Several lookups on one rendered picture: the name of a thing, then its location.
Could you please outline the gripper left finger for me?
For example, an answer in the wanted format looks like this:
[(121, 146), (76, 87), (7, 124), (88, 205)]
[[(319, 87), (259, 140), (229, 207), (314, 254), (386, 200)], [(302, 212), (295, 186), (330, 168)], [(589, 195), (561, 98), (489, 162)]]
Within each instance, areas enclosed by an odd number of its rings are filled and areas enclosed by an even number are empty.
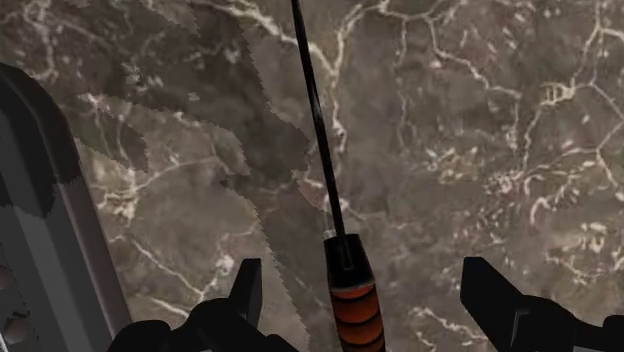
[(107, 352), (299, 352), (281, 336), (258, 330), (261, 309), (261, 260), (248, 258), (227, 297), (199, 303), (176, 329), (161, 320), (131, 323)]

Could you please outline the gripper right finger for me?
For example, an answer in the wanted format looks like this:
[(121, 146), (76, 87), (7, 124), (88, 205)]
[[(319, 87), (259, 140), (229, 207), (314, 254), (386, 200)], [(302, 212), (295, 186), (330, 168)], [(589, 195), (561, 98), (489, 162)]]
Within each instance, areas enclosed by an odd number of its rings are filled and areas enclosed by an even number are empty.
[(600, 326), (520, 292), (482, 257), (466, 257), (460, 301), (497, 352), (624, 352), (624, 315)]

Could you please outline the orange and black handled tool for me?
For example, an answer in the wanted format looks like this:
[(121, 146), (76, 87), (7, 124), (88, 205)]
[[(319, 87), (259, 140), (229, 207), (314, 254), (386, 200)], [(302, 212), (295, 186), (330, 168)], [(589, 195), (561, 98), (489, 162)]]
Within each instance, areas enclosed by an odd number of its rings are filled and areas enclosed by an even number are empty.
[(362, 240), (345, 230), (331, 152), (299, 0), (290, 0), (296, 40), (335, 235), (324, 240), (328, 289), (343, 352), (386, 352), (375, 278)]

